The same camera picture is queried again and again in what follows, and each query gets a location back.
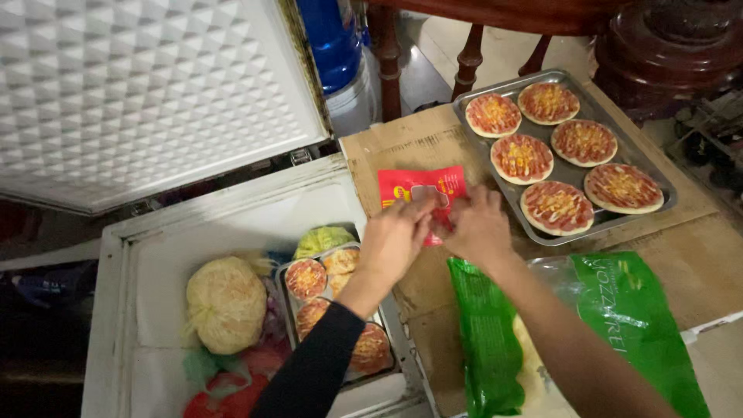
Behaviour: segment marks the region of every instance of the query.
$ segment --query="wooden furniture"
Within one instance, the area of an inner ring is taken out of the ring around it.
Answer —
[[[452,99],[470,91],[476,81],[483,26],[521,32],[543,33],[531,58],[519,75],[542,69],[553,35],[584,36],[600,33],[623,4],[632,0],[369,0],[368,18],[372,50],[380,62],[383,120],[400,117],[400,46],[395,37],[395,9],[413,10],[472,22],[464,50],[459,54],[459,72]]]
[[[597,38],[594,81],[632,120],[670,117],[740,72],[742,10],[739,0],[625,7]]]
[[[678,191],[671,210],[642,216],[558,247],[531,241],[515,219],[513,247],[525,259],[588,251],[633,250],[660,278],[680,329],[708,328],[743,311],[743,238],[718,208],[594,84],[586,89],[628,132]],[[497,188],[450,106],[444,105],[343,138],[348,167],[368,216],[380,210],[377,170],[433,170],[460,164],[467,184]],[[465,410],[458,310],[443,247],[425,248],[394,293],[441,416]]]

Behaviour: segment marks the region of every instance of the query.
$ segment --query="red plastic package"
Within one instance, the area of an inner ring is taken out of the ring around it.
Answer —
[[[397,199],[404,199],[405,202],[416,201],[425,199],[429,191],[438,192],[439,204],[432,215],[435,221],[450,230],[452,226],[449,222],[449,213],[452,210],[452,203],[455,198],[467,195],[461,165],[432,171],[379,170],[377,177],[382,208],[392,205]],[[430,247],[443,243],[441,238],[429,233],[423,245]]]

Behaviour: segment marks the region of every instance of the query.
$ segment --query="metal baking tray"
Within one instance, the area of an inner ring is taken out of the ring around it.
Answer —
[[[327,251],[323,251],[320,253],[317,253],[311,257],[314,260],[317,260],[322,263],[322,261],[332,254],[336,250],[340,250],[343,248],[356,248],[361,249],[361,244],[358,242],[347,242],[343,245],[338,245],[337,247],[333,247]],[[279,293],[281,294],[281,304],[282,304],[282,311],[284,312],[284,319],[286,322],[286,330],[287,334],[289,336],[289,342],[291,343],[291,348],[294,350],[297,345],[299,345],[299,336],[296,333],[296,313],[299,311],[299,309],[305,305],[305,303],[297,298],[295,298],[287,289],[286,282],[285,282],[285,276],[286,271],[289,269],[289,266],[291,266],[291,263],[293,263],[295,260],[290,261],[289,263],[282,264],[276,269],[276,273],[274,275],[274,281],[276,284],[276,287],[279,290]],[[325,298],[327,300],[333,300],[333,291],[331,290],[330,286],[326,286],[325,290],[320,294],[321,298]],[[397,317],[395,316],[393,318],[394,321],[398,321]],[[382,328],[384,328],[384,332],[387,334],[387,338],[389,339],[389,345],[390,345],[390,355],[392,356],[392,366],[388,367],[386,369],[382,369],[379,372],[371,375],[363,374],[354,372],[351,370],[348,370],[345,374],[344,379],[344,388],[361,385],[363,383],[366,383],[370,379],[376,379],[383,376],[387,376],[392,373],[398,373],[400,371],[400,365],[398,361],[398,354],[397,350],[395,348],[395,345],[393,344],[392,340],[392,333],[390,332],[389,327],[394,324],[390,324],[389,321],[385,318],[383,313],[379,308],[377,308],[377,311],[374,312],[374,314],[366,319],[367,322],[374,322],[377,325],[381,325]]]
[[[665,203],[657,212],[663,212],[669,210],[676,205],[678,198],[676,196],[676,189],[673,184],[663,175],[663,173],[650,161],[645,154],[640,151],[635,145],[634,141],[627,135],[627,132],[617,125],[614,118],[609,116],[606,110],[591,96],[584,88],[580,85],[567,71],[551,69],[540,71],[535,74],[531,74],[525,77],[516,78],[514,80],[498,83],[493,86],[488,86],[479,90],[470,91],[468,93],[460,94],[459,97],[454,100],[452,105],[454,106],[454,112],[459,117],[459,121],[464,127],[464,131],[470,142],[477,148],[478,153],[486,161],[487,166],[490,167],[490,172],[498,182],[498,186],[503,192],[503,196],[508,201],[508,204],[513,209],[516,217],[519,218],[521,225],[526,230],[526,234],[542,245],[561,245],[566,242],[574,241],[583,237],[587,237],[592,234],[596,234],[601,231],[617,227],[619,225],[630,222],[640,216],[645,215],[623,215],[621,213],[613,213],[599,208],[594,205],[594,224],[586,232],[581,234],[569,235],[567,237],[556,237],[554,235],[542,232],[529,223],[524,217],[523,212],[519,206],[519,200],[521,194],[526,190],[528,186],[519,186],[517,184],[505,181],[496,172],[495,167],[490,162],[490,147],[495,138],[486,138],[474,133],[467,123],[467,119],[464,116],[464,111],[467,108],[467,104],[474,98],[488,93],[498,93],[504,97],[509,97],[516,103],[516,98],[519,96],[521,90],[525,87],[541,82],[560,83],[567,89],[570,89],[580,100],[580,112],[575,116],[576,119],[588,119],[595,120],[596,122],[603,123],[604,126],[608,127],[616,136],[619,145],[619,150],[616,156],[611,160],[613,163],[629,164],[639,167],[642,171],[652,177],[661,190],[663,191],[663,197]],[[555,126],[543,126],[538,125],[527,118],[523,118],[521,126],[519,126],[518,133],[531,135],[544,141],[550,149],[550,136]],[[564,183],[572,184],[580,190],[583,190],[583,178],[590,171],[590,168],[582,168],[576,165],[570,164],[567,161],[560,158],[554,151],[555,166],[552,174],[547,180],[557,180]]]

